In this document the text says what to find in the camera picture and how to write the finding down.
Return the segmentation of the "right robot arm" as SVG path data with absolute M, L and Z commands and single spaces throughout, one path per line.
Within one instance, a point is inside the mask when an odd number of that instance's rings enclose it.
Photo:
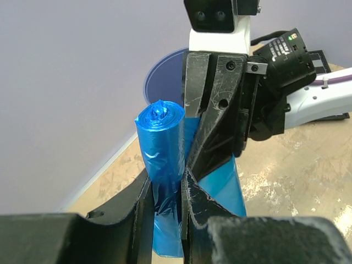
M 297 29 L 276 31 L 252 40 L 247 29 L 230 34 L 190 33 L 183 59 L 185 114 L 198 118 L 186 165 L 202 179 L 232 157 L 248 139 L 263 141 L 285 130 L 337 114 L 331 107 L 295 114 L 290 95 L 307 86 L 341 85 L 351 76 L 316 78 L 309 52 Z

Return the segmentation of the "blue trash bag roll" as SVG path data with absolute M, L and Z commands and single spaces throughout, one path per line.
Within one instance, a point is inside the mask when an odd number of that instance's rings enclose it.
M 179 104 L 163 100 L 146 107 L 135 119 L 155 202 L 153 250 L 162 257 L 183 257 L 180 182 L 199 122 L 199 118 L 185 117 Z M 228 211 L 246 216 L 233 156 L 201 179 L 200 186 Z

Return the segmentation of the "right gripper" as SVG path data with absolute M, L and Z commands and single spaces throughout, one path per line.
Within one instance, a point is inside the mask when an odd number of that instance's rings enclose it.
M 196 179 L 224 165 L 232 154 L 240 157 L 249 138 L 264 141 L 284 133 L 287 99 L 269 84 L 267 72 L 268 61 L 260 56 L 184 55 L 185 116 L 200 118 L 187 160 Z

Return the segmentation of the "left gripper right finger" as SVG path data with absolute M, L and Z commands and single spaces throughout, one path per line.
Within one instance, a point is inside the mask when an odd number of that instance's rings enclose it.
M 187 168 L 181 181 L 184 263 L 351 263 L 336 226 L 323 217 L 238 217 Z

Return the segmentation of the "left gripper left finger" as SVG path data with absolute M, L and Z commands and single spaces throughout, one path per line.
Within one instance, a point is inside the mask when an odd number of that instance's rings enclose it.
M 154 201 L 143 170 L 86 217 L 1 216 L 1 263 L 151 263 Z

